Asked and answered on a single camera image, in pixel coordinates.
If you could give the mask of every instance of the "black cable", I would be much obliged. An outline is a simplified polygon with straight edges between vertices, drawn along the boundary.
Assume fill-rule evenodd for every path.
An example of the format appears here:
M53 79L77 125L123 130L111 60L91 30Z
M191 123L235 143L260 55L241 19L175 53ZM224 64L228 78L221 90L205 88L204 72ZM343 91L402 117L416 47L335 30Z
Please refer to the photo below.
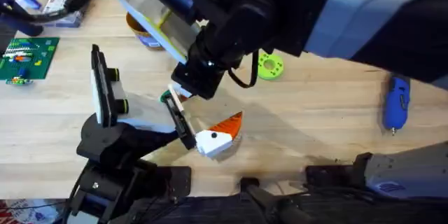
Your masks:
M89 165L89 161L87 161L87 164L85 164L84 169L81 171L81 174L79 175L78 179L76 179L75 185L71 189L70 196L66 201L66 205L64 207L64 211L62 212L62 224L67 224L67 221L69 220L70 215L70 203L73 200L73 197L75 196L75 193L78 189L79 183L81 182L81 177L83 176L85 170L87 169Z
M242 88L252 88L257 83L258 77L258 50L252 53L252 73L251 73L251 82L249 84L245 84L242 82L232 71L230 68L228 71L229 76L232 78L234 82L236 82Z
M153 201L148 204L143 214L140 215L139 221L137 221L136 223L140 223L141 219L146 215L146 213L148 213L149 209L151 209L151 207L154 205L154 202L158 199L159 197L154 197Z
M0 207L0 210L23 210L23 209L38 209L38 208L42 208L42 207L51 207L51 206L55 206L58 204L64 204L66 203L66 201L63 202L55 202L52 204L46 204L46 205L41 205L41 206L26 206L26 207Z

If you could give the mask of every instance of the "wooden surface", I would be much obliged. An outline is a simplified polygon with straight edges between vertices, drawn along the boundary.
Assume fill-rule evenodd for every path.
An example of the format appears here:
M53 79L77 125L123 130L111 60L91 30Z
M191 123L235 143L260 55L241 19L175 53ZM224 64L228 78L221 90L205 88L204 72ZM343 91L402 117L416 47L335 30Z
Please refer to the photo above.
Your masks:
M135 39L117 0L94 0L81 28L46 29L42 36L61 37L47 78L28 87L0 85L0 198L68 197L86 161L76 147L93 112L92 43L120 69L126 91L142 97L162 94L176 66L166 52L150 52ZM203 126L244 111L238 142L217 160L186 151L180 141L146 158L191 166L192 195L235 193L241 176L259 177L273 193L291 193L304 182L306 165L350 163L359 153L447 140L444 90L412 82L409 120L392 137L381 126L385 72L306 54L283 59L279 80L243 90L226 76L214 99L185 105ZM250 61L238 71L245 80Z

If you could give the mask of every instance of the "electronic component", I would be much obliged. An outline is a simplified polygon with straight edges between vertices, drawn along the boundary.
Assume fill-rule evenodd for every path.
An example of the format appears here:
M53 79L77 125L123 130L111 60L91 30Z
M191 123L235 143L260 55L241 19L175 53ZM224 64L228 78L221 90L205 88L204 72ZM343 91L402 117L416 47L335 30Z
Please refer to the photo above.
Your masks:
M384 126L392 131L403 128L407 120L407 108L410 102L410 79L397 74L392 75L386 95Z

